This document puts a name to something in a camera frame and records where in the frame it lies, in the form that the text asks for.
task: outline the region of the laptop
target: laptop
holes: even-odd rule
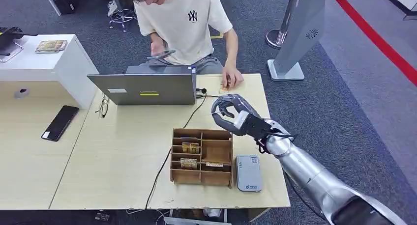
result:
[[[193,66],[129,66],[125,74],[87,77],[116,105],[194,105],[196,102]]]

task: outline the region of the silver robotic arm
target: silver robotic arm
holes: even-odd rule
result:
[[[234,123],[217,114],[234,117],[227,107],[238,111]],[[331,225],[405,225],[394,212],[376,199],[349,187],[304,150],[293,144],[290,135],[279,123],[262,119],[250,104],[238,94],[217,99],[211,113],[217,125],[238,136],[252,136],[261,153],[275,156],[285,173],[320,208]]]

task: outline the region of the black smartphone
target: black smartphone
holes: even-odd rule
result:
[[[146,57],[146,59],[163,59],[163,58],[169,56],[172,53],[175,53],[175,50],[163,51],[163,52],[158,53],[154,56],[148,56],[148,57]]]
[[[63,106],[42,134],[41,138],[50,141],[58,141],[65,132],[69,123],[77,114],[78,110],[79,109],[74,106]]]

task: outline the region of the hand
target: hand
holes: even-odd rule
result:
[[[223,68],[223,81],[224,87],[233,88],[243,82],[243,76],[238,69],[236,69],[236,62],[226,61]]]
[[[163,40],[157,39],[150,44],[150,55],[155,56],[165,50]]]

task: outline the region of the man's right hand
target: man's right hand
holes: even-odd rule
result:
[[[155,56],[165,50],[164,47],[164,41],[162,38],[159,37],[159,39],[155,39],[150,44],[150,55]]]

